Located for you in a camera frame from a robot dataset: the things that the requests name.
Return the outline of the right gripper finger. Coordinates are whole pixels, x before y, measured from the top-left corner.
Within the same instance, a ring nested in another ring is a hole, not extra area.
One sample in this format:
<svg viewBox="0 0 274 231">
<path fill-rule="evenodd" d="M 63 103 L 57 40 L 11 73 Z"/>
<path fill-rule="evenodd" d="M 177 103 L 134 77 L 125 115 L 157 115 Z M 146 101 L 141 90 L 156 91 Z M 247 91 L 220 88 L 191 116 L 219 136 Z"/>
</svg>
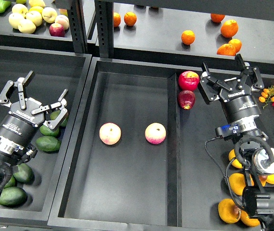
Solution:
<svg viewBox="0 0 274 231">
<path fill-rule="evenodd" d="M 216 100 L 224 103 L 229 102 L 231 97 L 228 94 L 233 91 L 233 88 L 223 80 L 215 78 L 210 73 L 208 65 L 205 62 L 201 68 L 202 74 L 199 81 L 199 91 L 206 104 L 210 104 Z"/>
<path fill-rule="evenodd" d="M 251 91 L 263 90 L 264 83 L 259 68 L 256 66 L 253 67 L 248 62 L 245 62 L 241 54 L 237 54 L 235 60 L 240 67 L 240 75 L 237 79 L 236 89 L 243 90 L 244 88 L 250 88 Z"/>
</svg>

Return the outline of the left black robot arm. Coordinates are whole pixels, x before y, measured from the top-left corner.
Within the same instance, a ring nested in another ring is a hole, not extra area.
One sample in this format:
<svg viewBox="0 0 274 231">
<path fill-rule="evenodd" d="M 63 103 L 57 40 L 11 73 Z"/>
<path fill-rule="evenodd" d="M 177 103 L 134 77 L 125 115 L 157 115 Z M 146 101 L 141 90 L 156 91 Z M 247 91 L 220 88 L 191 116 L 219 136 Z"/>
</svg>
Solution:
<svg viewBox="0 0 274 231">
<path fill-rule="evenodd" d="M 0 123 L 0 194 L 9 182 L 17 166 L 30 161 L 37 154 L 31 140 L 42 125 L 55 131 L 68 117 L 64 90 L 57 102 L 42 105 L 27 97 L 26 87 L 35 73 L 29 71 L 26 77 L 9 80 L 0 93 L 0 104 L 9 108 Z"/>
</svg>

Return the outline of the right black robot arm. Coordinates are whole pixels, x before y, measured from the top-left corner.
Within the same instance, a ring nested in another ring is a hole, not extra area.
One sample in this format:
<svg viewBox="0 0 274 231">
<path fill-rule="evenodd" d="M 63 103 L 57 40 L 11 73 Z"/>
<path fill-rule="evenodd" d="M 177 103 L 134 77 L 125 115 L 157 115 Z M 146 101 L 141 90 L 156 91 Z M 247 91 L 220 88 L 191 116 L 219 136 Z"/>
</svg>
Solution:
<svg viewBox="0 0 274 231">
<path fill-rule="evenodd" d="M 235 159 L 242 165 L 244 190 L 241 197 L 231 192 L 233 201 L 257 219 L 263 231 L 274 231 L 274 148 L 255 123 L 261 110 L 253 96 L 264 84 L 257 67 L 240 54 L 235 60 L 240 73 L 230 79 L 215 78 L 203 63 L 199 90 L 206 103 L 221 103 L 227 124 L 215 130 L 216 138 L 233 142 Z"/>
</svg>

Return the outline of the yellow pear near arm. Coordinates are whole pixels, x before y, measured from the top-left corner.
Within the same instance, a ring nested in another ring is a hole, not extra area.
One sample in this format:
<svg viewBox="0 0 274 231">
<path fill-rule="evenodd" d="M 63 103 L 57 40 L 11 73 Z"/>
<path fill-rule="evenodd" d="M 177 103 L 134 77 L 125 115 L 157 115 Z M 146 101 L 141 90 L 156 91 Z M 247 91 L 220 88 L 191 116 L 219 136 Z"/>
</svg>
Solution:
<svg viewBox="0 0 274 231">
<path fill-rule="evenodd" d="M 229 177 L 231 190 L 238 196 L 242 196 L 246 187 L 245 177 L 242 173 L 233 173 Z"/>
</svg>

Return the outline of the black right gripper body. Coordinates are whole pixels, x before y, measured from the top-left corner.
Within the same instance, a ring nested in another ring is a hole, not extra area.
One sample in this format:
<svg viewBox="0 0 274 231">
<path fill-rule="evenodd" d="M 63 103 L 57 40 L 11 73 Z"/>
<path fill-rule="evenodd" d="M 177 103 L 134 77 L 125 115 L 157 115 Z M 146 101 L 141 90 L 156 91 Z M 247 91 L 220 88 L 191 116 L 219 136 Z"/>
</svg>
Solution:
<svg viewBox="0 0 274 231">
<path fill-rule="evenodd" d="M 241 90 L 228 92 L 225 89 L 220 91 L 220 101 L 226 120 L 228 123 L 233 123 L 245 117 L 258 117 L 261 110 L 251 94 L 251 88 L 245 84 Z"/>
</svg>

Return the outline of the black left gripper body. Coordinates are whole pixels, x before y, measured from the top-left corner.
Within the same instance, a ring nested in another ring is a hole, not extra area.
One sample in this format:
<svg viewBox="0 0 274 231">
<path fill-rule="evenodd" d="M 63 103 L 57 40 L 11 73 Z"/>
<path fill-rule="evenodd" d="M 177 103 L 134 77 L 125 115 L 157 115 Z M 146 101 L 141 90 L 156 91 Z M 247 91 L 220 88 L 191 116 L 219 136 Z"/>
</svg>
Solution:
<svg viewBox="0 0 274 231">
<path fill-rule="evenodd" d="M 19 146 L 26 147 L 29 145 L 38 128 L 45 121 L 44 112 L 31 114 L 33 110 L 38 109 L 42 103 L 28 98 L 25 102 L 26 108 L 21 109 L 19 102 L 11 105 L 9 113 L 0 123 L 0 138 L 6 138 Z"/>
</svg>

